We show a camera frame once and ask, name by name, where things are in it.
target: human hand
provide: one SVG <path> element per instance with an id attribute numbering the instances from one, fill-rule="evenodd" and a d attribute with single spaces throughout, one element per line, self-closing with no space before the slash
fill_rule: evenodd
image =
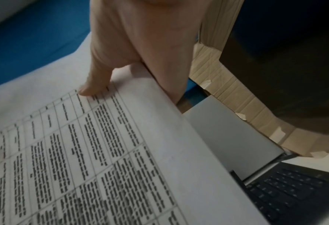
<path id="1" fill-rule="evenodd" d="M 94 95 L 114 68 L 142 61 L 169 98 L 184 94 L 193 44 L 210 0 L 91 0 L 92 63 L 79 89 Z"/>

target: sheet of paper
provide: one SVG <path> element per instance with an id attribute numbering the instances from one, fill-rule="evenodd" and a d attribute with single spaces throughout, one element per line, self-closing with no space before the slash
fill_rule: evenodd
<path id="1" fill-rule="evenodd" d="M 89 63 L 0 86 L 0 224 L 267 224 L 141 64 L 81 97 Z"/>

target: blue fabric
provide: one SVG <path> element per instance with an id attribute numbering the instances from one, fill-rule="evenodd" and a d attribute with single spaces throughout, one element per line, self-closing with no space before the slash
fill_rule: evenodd
<path id="1" fill-rule="evenodd" d="M 0 84 L 73 53 L 89 32 L 89 0 L 26 7 L 0 24 Z M 187 90 L 194 86 L 189 80 Z"/>

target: gray panel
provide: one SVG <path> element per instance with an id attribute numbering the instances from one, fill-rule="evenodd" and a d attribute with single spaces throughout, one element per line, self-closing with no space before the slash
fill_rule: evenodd
<path id="1" fill-rule="evenodd" d="M 284 153 L 213 96 L 184 116 L 224 167 L 242 180 Z"/>

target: black keyboard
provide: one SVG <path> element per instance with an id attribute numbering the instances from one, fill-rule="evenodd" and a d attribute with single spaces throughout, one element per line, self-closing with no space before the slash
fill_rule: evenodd
<path id="1" fill-rule="evenodd" d="M 279 163 L 246 186 L 274 225 L 313 225 L 329 215 L 329 173 Z"/>

